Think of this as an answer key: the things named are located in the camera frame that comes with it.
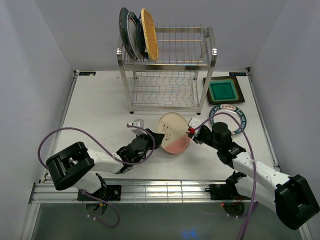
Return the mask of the pink cream floral round plate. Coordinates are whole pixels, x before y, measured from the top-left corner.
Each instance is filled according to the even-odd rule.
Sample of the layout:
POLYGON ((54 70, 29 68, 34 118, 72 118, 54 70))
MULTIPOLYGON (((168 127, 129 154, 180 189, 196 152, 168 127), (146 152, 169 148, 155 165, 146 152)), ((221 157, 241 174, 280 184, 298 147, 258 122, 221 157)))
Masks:
POLYGON ((161 147, 169 154, 177 155, 184 152, 190 143, 187 135, 188 122, 177 112, 163 114, 157 123, 156 132, 164 134, 161 147))

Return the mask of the white plate navy lettered rim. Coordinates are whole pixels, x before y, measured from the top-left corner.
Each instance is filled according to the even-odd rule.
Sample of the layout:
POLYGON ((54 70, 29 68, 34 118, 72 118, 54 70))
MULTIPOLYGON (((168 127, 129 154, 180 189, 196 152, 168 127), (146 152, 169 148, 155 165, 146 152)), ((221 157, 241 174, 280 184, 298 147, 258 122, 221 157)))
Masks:
POLYGON ((233 136, 241 134, 242 130, 247 126, 247 117, 245 113, 238 107, 231 104, 219 104, 214 106, 210 112, 209 117, 214 116, 209 120, 211 125, 216 122, 223 122, 227 124, 228 129, 233 136))

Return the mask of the dark blue leaf-shaped dish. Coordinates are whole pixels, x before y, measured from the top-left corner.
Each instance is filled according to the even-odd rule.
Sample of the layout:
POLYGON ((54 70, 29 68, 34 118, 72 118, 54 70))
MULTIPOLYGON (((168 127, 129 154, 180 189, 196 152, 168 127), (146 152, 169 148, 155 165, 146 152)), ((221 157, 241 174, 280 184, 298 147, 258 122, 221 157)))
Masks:
POLYGON ((143 60, 148 60, 149 54, 148 54, 147 47, 146 47, 146 41, 145 41, 141 17, 139 17, 139 19, 138 19, 138 24, 135 28, 135 34, 136 34, 138 50, 141 54, 141 57, 143 60))

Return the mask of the square bamboo-pattern tray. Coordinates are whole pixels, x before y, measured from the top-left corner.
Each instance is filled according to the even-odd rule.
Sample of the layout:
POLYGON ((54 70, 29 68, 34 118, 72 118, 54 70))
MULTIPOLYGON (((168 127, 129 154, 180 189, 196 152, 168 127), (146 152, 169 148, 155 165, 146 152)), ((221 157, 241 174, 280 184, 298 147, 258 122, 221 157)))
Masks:
POLYGON ((145 8, 141 9, 141 21, 148 57, 156 61, 159 57, 156 27, 152 15, 145 8))

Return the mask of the white plate green red rim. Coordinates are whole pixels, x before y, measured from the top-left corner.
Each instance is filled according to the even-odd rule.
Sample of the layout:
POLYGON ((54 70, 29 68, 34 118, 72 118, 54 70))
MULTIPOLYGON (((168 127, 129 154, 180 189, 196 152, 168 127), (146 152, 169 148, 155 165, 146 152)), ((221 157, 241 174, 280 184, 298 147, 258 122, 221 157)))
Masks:
POLYGON ((128 12, 126 23, 127 23, 128 40, 132 48, 132 51, 136 59, 141 59, 142 54, 140 53, 140 50, 139 50, 139 46, 137 42, 137 34, 136 34, 136 29, 139 26, 139 20, 132 11, 128 12))

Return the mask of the large dark teal round plate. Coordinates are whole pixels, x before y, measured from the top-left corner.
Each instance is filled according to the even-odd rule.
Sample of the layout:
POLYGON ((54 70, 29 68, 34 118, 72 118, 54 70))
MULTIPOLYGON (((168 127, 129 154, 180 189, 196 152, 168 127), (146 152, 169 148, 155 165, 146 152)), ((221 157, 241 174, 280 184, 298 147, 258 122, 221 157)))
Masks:
POLYGON ((127 51, 127 54, 132 60, 136 59, 136 55, 134 54, 131 44, 129 42, 129 34, 127 30, 127 16, 129 10, 125 7, 122 7, 119 12, 119 32, 121 35, 122 44, 127 51))

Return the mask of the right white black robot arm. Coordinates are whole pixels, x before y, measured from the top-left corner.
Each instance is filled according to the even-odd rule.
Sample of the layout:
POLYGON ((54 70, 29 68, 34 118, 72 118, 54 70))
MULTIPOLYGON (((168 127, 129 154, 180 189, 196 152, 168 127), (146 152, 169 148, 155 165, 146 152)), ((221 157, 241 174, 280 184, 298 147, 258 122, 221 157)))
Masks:
POLYGON ((292 230, 297 230, 319 213, 320 206, 303 176, 290 176, 254 160, 233 141, 226 123, 217 122, 208 128, 193 117, 188 122, 188 137, 197 144, 214 148, 219 160, 234 170, 222 186, 220 195, 232 199, 253 197, 275 212, 292 230))

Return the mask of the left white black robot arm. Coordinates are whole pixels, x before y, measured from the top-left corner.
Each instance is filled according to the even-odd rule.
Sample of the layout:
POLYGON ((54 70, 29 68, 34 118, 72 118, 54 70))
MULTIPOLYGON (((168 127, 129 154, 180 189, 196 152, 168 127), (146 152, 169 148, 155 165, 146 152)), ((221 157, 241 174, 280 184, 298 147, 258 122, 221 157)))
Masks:
POLYGON ((116 153, 90 150, 78 141, 49 157, 43 165, 49 171, 55 189, 62 191, 75 187, 79 190, 80 201, 112 199, 112 192, 99 173, 127 173, 144 163, 165 138, 165 134, 148 128, 139 127, 138 130, 140 133, 132 142, 116 153))

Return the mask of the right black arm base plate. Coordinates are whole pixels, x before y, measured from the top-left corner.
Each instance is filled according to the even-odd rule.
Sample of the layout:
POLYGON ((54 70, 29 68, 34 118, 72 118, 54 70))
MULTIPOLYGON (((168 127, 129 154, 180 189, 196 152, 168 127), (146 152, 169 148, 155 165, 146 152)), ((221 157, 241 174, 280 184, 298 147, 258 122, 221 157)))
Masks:
POLYGON ((211 200, 250 200, 248 196, 240 195, 235 187, 227 184, 210 184, 205 188, 211 200))

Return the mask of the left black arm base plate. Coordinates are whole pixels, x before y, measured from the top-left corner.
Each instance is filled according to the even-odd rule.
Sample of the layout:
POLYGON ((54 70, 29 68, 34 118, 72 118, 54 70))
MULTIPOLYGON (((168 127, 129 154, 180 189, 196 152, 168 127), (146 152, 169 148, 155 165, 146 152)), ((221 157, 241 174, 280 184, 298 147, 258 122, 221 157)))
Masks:
MULTIPOLYGON (((106 185, 94 193, 90 193, 91 196, 104 200, 104 201, 120 201, 121 200, 121 185, 106 185)), ((80 190, 77 194, 78 201, 94 201, 93 198, 83 194, 80 190)))

